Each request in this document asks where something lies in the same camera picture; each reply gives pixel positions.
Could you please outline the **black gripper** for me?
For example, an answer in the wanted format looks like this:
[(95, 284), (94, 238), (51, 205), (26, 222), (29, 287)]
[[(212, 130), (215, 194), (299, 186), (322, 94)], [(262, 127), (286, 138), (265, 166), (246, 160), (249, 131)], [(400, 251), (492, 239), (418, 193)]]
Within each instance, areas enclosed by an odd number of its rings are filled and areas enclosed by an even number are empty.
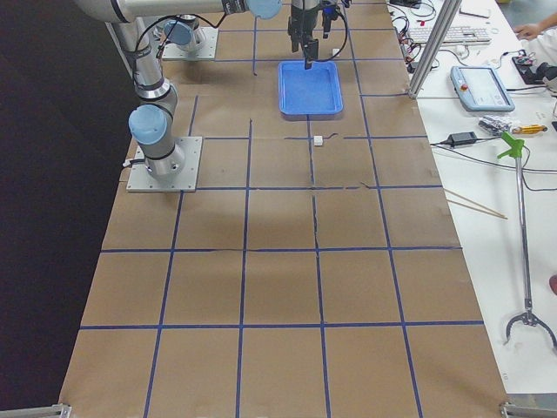
[(319, 58), (319, 40), (313, 36), (321, 2), (319, 0), (292, 0), (287, 32), (292, 47), (304, 47), (306, 70)]

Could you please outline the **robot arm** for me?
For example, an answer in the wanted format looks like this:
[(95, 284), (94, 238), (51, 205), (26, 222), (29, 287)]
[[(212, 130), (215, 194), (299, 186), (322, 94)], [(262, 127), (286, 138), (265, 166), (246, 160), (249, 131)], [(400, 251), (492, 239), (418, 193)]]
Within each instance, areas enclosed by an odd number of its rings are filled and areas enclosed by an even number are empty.
[[(255, 17), (271, 19), (282, 8), (281, 1), (224, 1), (225, 15), (249, 10)], [(312, 68), (319, 58), (319, 40), (313, 36), (318, 14), (325, 8), (322, 1), (291, 1), (287, 33), (291, 39), (292, 53), (302, 50), (304, 67)], [(164, 41), (177, 45), (182, 50), (194, 49), (200, 43), (200, 17), (188, 15), (170, 19), (164, 23)]]
[(164, 77), (157, 53), (151, 48), (144, 17), (181, 16), (222, 12), (225, 16), (251, 12), (271, 19), (280, 1), (77, 1), (86, 15), (110, 25), (116, 44), (131, 68), (141, 105), (131, 113), (129, 127), (145, 158), (145, 170), (155, 179), (170, 179), (181, 172), (185, 153), (171, 134), (178, 94)]

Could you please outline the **person hand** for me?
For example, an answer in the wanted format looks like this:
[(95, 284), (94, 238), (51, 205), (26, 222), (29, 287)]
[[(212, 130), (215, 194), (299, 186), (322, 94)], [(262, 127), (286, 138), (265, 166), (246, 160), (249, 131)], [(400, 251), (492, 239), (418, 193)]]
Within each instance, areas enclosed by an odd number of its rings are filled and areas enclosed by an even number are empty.
[(513, 27), (513, 33), (518, 39), (532, 40), (542, 32), (538, 24), (521, 24)]

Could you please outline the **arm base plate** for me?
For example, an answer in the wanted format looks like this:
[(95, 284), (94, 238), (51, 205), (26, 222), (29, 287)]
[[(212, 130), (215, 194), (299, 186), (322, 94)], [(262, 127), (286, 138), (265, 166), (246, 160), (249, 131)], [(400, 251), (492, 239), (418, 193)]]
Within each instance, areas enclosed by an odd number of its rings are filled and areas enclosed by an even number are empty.
[(128, 192), (195, 192), (202, 155), (201, 137), (175, 138), (172, 154), (161, 160), (148, 159), (137, 146), (126, 186)]
[(218, 29), (199, 27), (196, 30), (177, 26), (162, 53), (166, 61), (214, 60), (217, 52)]

